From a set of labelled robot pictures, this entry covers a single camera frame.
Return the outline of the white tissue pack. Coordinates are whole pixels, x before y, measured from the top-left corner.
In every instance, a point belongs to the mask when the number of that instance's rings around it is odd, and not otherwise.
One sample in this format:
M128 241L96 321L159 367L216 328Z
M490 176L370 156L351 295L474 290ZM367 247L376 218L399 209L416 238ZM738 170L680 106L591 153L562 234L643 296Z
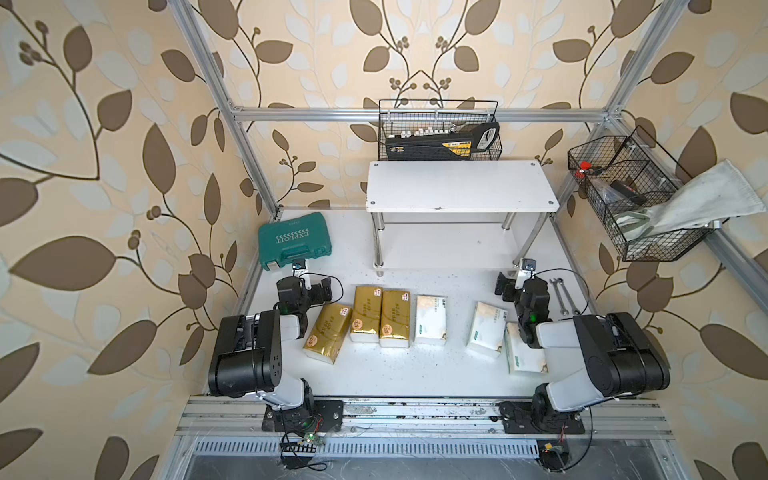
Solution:
M472 317L466 348L488 358L497 358L503 349L507 321L507 310L478 302Z
M442 296L417 296L414 340L416 343L444 345L447 340L447 305Z
M529 347L521 338L517 322L505 326L504 345L510 374L546 374L548 364L543 349Z

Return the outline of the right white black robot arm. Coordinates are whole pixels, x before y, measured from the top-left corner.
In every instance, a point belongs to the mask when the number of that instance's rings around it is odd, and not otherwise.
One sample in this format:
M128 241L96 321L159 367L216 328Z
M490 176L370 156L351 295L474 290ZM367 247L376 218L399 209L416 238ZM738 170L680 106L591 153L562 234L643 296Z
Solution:
M667 361L632 315L573 313L553 320L549 284L530 272L517 279L500 273L494 293L515 306L516 320L505 327L512 373L547 372L548 350L574 350L583 362L565 378L538 385L529 400L500 402L505 433L581 435L584 410L669 386Z

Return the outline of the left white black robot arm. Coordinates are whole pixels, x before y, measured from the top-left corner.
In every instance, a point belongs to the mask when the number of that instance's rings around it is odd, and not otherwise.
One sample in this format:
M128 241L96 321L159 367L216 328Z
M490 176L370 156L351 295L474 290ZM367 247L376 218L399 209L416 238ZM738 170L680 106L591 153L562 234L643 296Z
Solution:
M272 309L221 320L208 372L210 394L263 402L265 432L338 432L344 403L317 400L306 380L283 371L282 358L285 339L307 334L310 308L331 302L331 279L308 286L304 276L289 276L276 288L278 300Z

